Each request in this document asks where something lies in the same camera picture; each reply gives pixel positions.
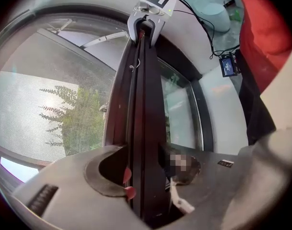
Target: red fabric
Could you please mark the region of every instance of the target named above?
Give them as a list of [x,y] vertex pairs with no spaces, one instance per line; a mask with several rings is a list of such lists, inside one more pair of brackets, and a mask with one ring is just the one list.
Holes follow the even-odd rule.
[[245,8],[240,50],[263,92],[292,50],[292,35],[269,0],[242,0]]

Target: mesh screen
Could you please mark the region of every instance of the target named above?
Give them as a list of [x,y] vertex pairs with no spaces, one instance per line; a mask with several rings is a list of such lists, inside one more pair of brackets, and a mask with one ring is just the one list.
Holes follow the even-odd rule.
[[101,147],[115,74],[96,58],[32,34],[0,72],[0,146],[42,161]]

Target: black cable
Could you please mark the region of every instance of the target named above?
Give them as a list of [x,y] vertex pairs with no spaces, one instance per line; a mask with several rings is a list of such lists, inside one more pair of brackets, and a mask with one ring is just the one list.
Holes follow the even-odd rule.
[[[222,55],[224,52],[229,51],[229,50],[232,50],[232,51],[233,51],[233,50],[235,50],[235,49],[237,49],[237,48],[239,47],[239,45],[237,45],[237,46],[231,47],[231,48],[229,48],[229,49],[225,49],[225,50],[215,50],[215,51],[214,51],[213,38],[214,38],[215,26],[214,26],[211,22],[209,22],[209,21],[207,21],[207,20],[205,20],[205,19],[199,17],[198,15],[196,15],[195,11],[194,11],[194,10],[192,9],[192,7],[188,4],[188,2],[186,2],[185,0],[179,0],[179,1],[180,1],[181,3],[183,3],[186,7],[188,7],[189,10],[192,11],[192,13],[188,13],[188,12],[186,12],[186,11],[181,11],[181,10],[174,10],[174,11],[178,11],[178,12],[183,12],[183,13],[187,13],[187,14],[194,15],[194,16],[196,17],[196,19],[198,20],[198,22],[201,24],[201,26],[202,26],[202,28],[204,29],[204,31],[206,32],[206,34],[207,34],[207,36],[208,36],[208,39],[209,39],[209,41],[210,41],[210,46],[211,46],[211,51],[212,51],[212,55],[210,56],[210,59],[213,59],[213,55],[215,55],[215,56],[221,58],[221,55]],[[210,23],[210,24],[213,26],[213,35],[212,35],[212,38],[210,37],[210,35],[209,35],[207,29],[204,27],[204,25],[203,25],[203,23],[201,22],[200,19],[202,19],[202,20],[204,20],[204,21],[207,21],[208,23]]]

